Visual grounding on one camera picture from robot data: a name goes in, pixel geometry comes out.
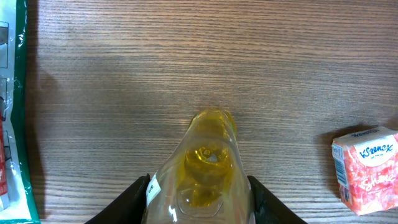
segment plastic package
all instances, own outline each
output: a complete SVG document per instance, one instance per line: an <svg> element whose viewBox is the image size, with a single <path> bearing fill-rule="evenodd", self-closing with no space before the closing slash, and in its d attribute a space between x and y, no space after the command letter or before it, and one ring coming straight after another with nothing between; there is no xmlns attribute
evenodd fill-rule
<svg viewBox="0 0 398 224"><path fill-rule="evenodd" d="M0 1L0 108L7 183L7 194L3 185L0 189L0 223L40 223L24 143L26 5L24 0Z"/></svg>
<svg viewBox="0 0 398 224"><path fill-rule="evenodd" d="M142 223L254 223L231 115L196 115L167 162L147 187Z"/></svg>
<svg viewBox="0 0 398 224"><path fill-rule="evenodd" d="M333 140L341 201L357 215L398 206L397 142L384 127Z"/></svg>

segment bottle containing yellow liquid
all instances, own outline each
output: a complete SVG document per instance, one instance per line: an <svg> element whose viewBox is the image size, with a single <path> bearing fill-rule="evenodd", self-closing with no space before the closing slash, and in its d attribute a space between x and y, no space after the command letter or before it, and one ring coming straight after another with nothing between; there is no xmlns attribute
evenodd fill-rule
<svg viewBox="0 0 398 224"><path fill-rule="evenodd" d="M147 187L142 223L252 224L253 198L229 112L197 114Z"/></svg>

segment wooden surface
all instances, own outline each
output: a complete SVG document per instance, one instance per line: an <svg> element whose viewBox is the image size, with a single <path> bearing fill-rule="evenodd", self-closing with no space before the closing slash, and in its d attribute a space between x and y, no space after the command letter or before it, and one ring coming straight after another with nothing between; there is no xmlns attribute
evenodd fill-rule
<svg viewBox="0 0 398 224"><path fill-rule="evenodd" d="M83 223L151 175L208 106L230 110L244 170L309 223L338 198L334 136L398 129L398 3L29 1L27 142L44 223Z"/></svg>

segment transparent bottle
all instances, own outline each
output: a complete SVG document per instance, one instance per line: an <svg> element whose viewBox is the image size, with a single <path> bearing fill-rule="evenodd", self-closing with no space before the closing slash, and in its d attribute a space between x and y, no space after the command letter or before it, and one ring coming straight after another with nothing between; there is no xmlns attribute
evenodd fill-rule
<svg viewBox="0 0 398 224"><path fill-rule="evenodd" d="M197 114L147 188L142 223L254 223L253 198L224 110Z"/></svg>

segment wood grain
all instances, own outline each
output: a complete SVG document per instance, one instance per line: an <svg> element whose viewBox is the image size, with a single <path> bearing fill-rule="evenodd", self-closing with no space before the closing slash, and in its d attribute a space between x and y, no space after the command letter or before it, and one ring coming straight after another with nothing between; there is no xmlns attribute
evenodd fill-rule
<svg viewBox="0 0 398 224"><path fill-rule="evenodd" d="M244 170L309 223L357 217L331 140L398 129L398 3L29 1L26 128L44 223L83 223L230 110Z"/></svg>

